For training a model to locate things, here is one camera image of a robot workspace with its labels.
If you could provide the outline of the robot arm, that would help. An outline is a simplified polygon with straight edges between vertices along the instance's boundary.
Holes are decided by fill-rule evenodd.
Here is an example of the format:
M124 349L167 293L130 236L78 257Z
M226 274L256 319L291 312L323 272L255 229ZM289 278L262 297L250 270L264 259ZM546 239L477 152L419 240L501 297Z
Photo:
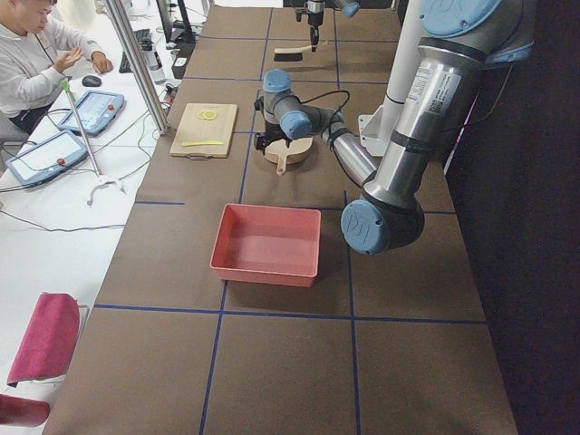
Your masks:
M256 148L320 136L362 190L343 210L348 245L364 255L407 246L424 227L415 194L441 138L464 126L484 71L529 57L536 10L533 1L411 1L384 102L358 133L339 110L308 105L286 72L272 70L255 102L266 127Z
M352 18L361 9L361 5L357 1L335 0L330 2L334 10L343 13L347 18ZM324 0L308 0L303 1L299 6L293 6L295 11L295 20L300 23L306 17L309 26L309 40L310 44L306 46L302 52L310 50L315 52L320 43L319 29L324 23L324 10L326 8L326 1Z

